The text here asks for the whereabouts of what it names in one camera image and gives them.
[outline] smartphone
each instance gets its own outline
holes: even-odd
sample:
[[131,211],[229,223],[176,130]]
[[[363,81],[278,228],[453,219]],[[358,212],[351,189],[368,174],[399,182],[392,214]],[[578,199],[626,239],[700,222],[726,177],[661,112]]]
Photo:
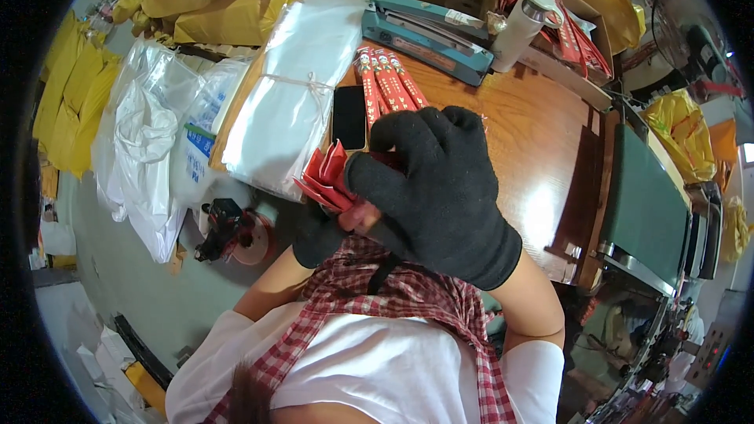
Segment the smartphone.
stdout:
[[333,97],[333,143],[345,150],[366,146],[366,104],[363,86],[338,87]]

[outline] wooden table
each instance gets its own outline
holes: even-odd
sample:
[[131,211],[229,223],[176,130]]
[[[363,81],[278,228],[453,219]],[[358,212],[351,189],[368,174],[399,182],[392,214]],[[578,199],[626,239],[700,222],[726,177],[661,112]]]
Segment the wooden table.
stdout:
[[[500,183],[498,207],[521,233],[526,250],[547,276],[570,283],[575,265],[544,249],[551,245],[560,221],[580,134],[591,121],[589,106],[522,64],[509,73],[488,75],[475,88],[408,56],[401,55],[401,61],[433,106],[457,105],[487,117],[489,156]],[[261,70],[254,67],[249,72],[252,75],[247,75],[250,78],[241,84],[239,92],[246,89],[241,95],[258,79]],[[339,85],[356,84],[352,68]],[[210,166],[214,168],[221,168],[221,152],[240,103],[231,104],[212,148]]]

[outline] red checkered scarf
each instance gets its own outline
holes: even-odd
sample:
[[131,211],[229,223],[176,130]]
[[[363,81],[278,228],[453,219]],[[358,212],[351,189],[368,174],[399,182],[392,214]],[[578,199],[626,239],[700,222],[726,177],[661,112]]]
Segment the red checkered scarf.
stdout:
[[[476,388],[482,424],[515,424],[495,348],[487,342],[486,323],[494,315],[485,312],[479,290],[457,278],[440,275],[430,279],[421,271],[397,267],[385,279],[379,295],[363,294],[372,274],[388,254],[367,238],[346,239],[309,279],[302,294],[307,302],[296,321],[254,362],[252,369],[257,378],[275,391],[330,315],[431,319],[476,350]],[[204,424],[226,422],[228,405],[226,394],[204,419]]]

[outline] hair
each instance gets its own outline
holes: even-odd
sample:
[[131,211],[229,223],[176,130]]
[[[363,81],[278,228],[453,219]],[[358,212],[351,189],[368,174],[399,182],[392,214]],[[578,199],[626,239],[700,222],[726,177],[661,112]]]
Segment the hair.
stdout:
[[272,424],[272,390],[254,376],[251,363],[236,365],[229,397],[229,424]]

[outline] glove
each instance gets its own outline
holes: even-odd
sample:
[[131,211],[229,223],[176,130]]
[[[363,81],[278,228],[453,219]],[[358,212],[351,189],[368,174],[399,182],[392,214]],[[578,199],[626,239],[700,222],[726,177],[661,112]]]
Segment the glove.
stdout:
[[482,290],[502,285],[522,241],[496,205],[482,119],[459,107],[391,113],[372,127],[370,150],[393,147],[406,174],[368,154],[345,166],[345,187],[382,212],[370,236],[404,260]]
[[330,217],[313,200],[309,199],[298,221],[293,255],[307,269],[319,267],[340,248],[346,236],[365,216],[366,206],[358,205],[338,217]]

